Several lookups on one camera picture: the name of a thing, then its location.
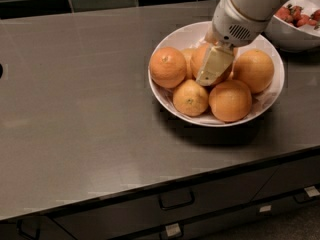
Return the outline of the front left yellowish orange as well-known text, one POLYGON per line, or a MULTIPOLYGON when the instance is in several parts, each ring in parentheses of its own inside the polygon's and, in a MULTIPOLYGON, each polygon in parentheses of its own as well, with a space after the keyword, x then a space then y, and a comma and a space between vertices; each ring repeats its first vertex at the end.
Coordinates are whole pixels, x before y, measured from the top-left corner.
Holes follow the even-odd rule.
POLYGON ((207 90, 194 80, 186 80, 173 91, 175 109, 187 116, 195 117, 204 113, 208 106, 207 90))

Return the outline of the white bowl with strawberries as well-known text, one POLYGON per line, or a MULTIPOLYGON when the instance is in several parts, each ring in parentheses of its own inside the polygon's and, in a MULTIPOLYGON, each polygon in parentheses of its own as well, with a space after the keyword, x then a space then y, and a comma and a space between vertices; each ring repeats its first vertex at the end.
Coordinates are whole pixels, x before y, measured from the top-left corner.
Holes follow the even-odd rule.
MULTIPOLYGON (((320 0, 289 0, 283 6, 289 4, 303 7, 308 15, 320 9, 320 0)), ((288 52, 302 52, 320 46, 320 24, 318 27, 304 25, 296 28, 274 15, 265 35, 276 47, 288 52)))

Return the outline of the lower drawer with label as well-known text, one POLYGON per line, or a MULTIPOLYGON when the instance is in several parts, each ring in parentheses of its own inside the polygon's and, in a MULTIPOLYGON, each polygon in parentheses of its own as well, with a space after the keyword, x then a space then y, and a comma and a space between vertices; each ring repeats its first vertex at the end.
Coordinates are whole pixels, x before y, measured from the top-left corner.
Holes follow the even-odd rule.
POLYGON ((181 233, 168 237, 165 227, 134 240, 199 240, 202 237, 235 226, 263 220, 301 207, 318 204, 320 196, 309 196, 306 191, 285 194, 254 201, 246 206, 207 213, 178 223, 181 233))

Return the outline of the red strawberries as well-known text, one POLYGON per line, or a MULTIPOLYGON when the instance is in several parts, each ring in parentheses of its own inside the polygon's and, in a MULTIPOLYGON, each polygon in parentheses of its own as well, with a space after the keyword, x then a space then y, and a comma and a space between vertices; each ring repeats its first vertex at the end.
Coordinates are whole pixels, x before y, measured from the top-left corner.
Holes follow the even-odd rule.
POLYGON ((287 6, 282 6, 275 13, 275 16, 296 28, 300 28, 304 25, 318 27, 320 24, 320 9, 314 11, 311 15, 308 15, 304 12, 304 8, 299 5, 293 6, 289 4, 287 6))

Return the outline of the hidden middle orange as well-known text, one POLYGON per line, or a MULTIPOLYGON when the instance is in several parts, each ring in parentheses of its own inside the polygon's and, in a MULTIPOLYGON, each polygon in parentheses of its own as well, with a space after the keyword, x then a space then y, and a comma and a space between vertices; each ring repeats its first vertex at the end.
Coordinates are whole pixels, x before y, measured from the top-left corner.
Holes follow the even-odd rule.
POLYGON ((184 55, 184 58, 186 60, 186 65, 187 65, 186 78, 187 79, 193 78, 193 73, 192 73, 192 69, 190 66, 190 61, 191 61, 191 57, 192 57, 193 52, 194 52, 194 48, 185 48, 181 51, 181 53, 184 55))

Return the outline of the white bowl with oranges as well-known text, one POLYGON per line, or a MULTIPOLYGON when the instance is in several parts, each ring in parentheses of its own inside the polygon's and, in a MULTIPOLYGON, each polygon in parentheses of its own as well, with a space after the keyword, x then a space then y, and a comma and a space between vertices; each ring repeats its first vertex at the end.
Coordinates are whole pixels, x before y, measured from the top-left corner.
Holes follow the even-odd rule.
MULTIPOLYGON (((204 34, 207 29, 211 26, 210 21, 204 21, 199 23, 194 23, 190 25, 183 26, 168 36, 166 36, 160 43, 156 46, 154 52, 162 47, 174 47, 178 50, 184 48, 196 48, 204 42, 204 34)), ((158 102, 172 115, 188 122, 191 124, 205 126, 205 127, 231 127, 235 125, 240 125, 247 123, 258 116, 266 112, 278 99, 285 81, 285 70, 284 65, 275 47, 262 35, 259 35, 251 44, 240 47, 236 57, 239 57, 246 51, 252 49, 259 49, 265 52, 273 61, 274 65, 274 76, 270 85, 261 93, 255 94, 253 96, 253 105, 251 107, 250 113, 241 120, 232 123, 225 123, 218 120, 211 112, 208 110, 202 115, 197 117, 189 117, 180 112, 178 112, 172 101, 172 89, 166 89, 157 85, 151 77, 151 73, 148 73, 149 85, 153 92, 153 95, 158 100, 158 102)))

